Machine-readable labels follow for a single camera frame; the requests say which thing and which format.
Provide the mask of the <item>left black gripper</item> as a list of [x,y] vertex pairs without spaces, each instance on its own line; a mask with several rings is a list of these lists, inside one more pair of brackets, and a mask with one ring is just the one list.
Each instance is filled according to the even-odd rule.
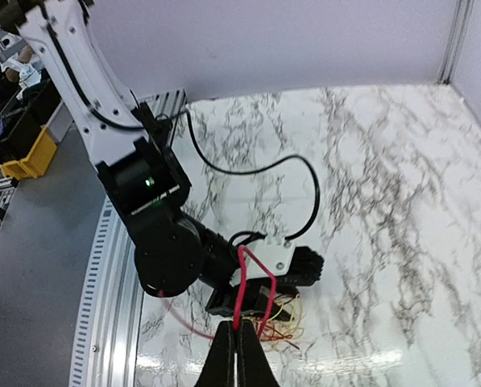
[[[232,317],[239,286],[231,286],[229,281],[233,271],[240,268],[237,250],[207,227],[198,225],[197,230],[205,258],[199,280],[213,289],[205,311],[214,316]],[[243,317],[263,317],[270,288],[271,285],[247,284],[242,303]]]

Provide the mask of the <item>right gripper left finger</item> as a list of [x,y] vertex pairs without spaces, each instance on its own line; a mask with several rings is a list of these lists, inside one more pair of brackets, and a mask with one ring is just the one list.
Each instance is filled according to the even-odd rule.
[[195,387],[234,386],[234,354],[233,323],[220,322]]

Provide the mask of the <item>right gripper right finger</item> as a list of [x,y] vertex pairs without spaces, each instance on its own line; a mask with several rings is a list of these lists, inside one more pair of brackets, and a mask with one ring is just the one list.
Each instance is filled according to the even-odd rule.
[[238,329],[238,386],[279,387],[255,328],[243,319]]

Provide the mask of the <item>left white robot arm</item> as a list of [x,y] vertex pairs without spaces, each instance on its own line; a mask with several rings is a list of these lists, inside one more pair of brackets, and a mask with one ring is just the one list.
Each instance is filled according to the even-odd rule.
[[191,184],[168,137],[182,110],[154,116],[115,76],[82,1],[0,1],[0,28],[39,57],[80,130],[91,164],[135,246],[143,290],[172,298],[195,281],[213,290],[223,317],[270,314],[276,284],[247,275],[259,259],[182,207]]

